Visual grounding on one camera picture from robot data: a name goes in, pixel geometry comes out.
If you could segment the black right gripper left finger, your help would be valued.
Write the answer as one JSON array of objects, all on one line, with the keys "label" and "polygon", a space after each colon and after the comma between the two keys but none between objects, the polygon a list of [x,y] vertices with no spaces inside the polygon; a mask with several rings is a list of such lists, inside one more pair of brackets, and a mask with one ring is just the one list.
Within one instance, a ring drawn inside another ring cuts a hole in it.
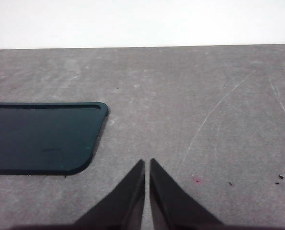
[{"label": "black right gripper left finger", "polygon": [[140,227],[145,201],[145,162],[139,160],[121,182],[76,222],[76,227]]}]

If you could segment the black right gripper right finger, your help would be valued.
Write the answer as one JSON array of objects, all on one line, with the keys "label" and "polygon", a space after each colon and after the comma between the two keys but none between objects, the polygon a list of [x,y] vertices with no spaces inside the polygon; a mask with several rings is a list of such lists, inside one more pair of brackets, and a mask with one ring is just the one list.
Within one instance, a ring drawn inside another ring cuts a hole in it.
[{"label": "black right gripper right finger", "polygon": [[155,159],[150,160],[149,197],[155,227],[224,226],[184,192]]}]

